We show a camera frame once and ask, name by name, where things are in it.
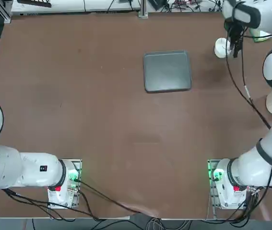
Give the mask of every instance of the wire bundle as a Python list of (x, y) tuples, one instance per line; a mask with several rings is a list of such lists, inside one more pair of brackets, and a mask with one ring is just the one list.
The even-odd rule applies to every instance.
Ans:
[(146, 224), (146, 230), (150, 230), (151, 224), (153, 224), (153, 230), (155, 230), (155, 225), (159, 227), (159, 230), (183, 230), (186, 228), (189, 224), (188, 229), (191, 227), (192, 220), (185, 220), (179, 227), (171, 229), (171, 228), (166, 228), (164, 224), (161, 222), (161, 219), (159, 218), (151, 218), (149, 222)]

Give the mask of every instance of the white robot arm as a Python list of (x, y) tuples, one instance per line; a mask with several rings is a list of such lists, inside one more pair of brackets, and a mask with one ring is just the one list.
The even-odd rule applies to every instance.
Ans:
[[(0, 107), (0, 132), (3, 121)], [(48, 153), (18, 152), (0, 145), (0, 189), (48, 187), (49, 202), (75, 207), (79, 199), (79, 185), (73, 180), (79, 177), (79, 171), (71, 160), (59, 160)]]
[[(225, 0), (226, 20), (272, 34), (272, 1)], [(263, 75), (272, 87), (272, 51), (263, 64)], [(272, 128), (248, 152), (235, 159), (222, 159), (213, 174), (221, 208), (236, 209), (245, 200), (247, 186), (266, 187), (272, 169)]]

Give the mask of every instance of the table surface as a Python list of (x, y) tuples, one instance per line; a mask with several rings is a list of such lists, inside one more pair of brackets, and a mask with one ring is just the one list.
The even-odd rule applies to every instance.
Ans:
[[(15, 17), (0, 40), (0, 144), (82, 159), (83, 180), (148, 215), (204, 219), (207, 160), (237, 157), (268, 131), (233, 87), (225, 60), (214, 55), (221, 36), (218, 13)], [(272, 122), (261, 73), (272, 39), (246, 40), (244, 47), (250, 93)], [(143, 55), (167, 50), (188, 51), (192, 89), (148, 94)], [(241, 86), (241, 60), (230, 65)], [(16, 191), (47, 200), (45, 188)], [(130, 214), (84, 192), (100, 217)], [(85, 210), (83, 200), (79, 209)], [(252, 217), (263, 216), (272, 219), (272, 191)], [(0, 191), (0, 217), (44, 214)]]

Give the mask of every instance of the metal bracket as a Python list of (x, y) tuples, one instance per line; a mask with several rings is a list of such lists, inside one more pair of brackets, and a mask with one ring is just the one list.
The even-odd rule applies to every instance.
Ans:
[(141, 6), (140, 6), (138, 17), (149, 18), (149, 13), (146, 11), (146, 0), (141, 0)]
[(213, 181), (213, 172), (217, 168), (220, 160), (207, 160), (208, 175), (209, 175), (209, 185), (210, 185), (210, 199), (212, 201), (213, 218), (217, 219), (216, 207), (220, 208), (220, 200), (216, 185)]
[(141, 12), (139, 11), (138, 17), (139, 17), (139, 18), (149, 18), (149, 13), (148, 13), (148, 12), (145, 12), (144, 15), (141, 15)]

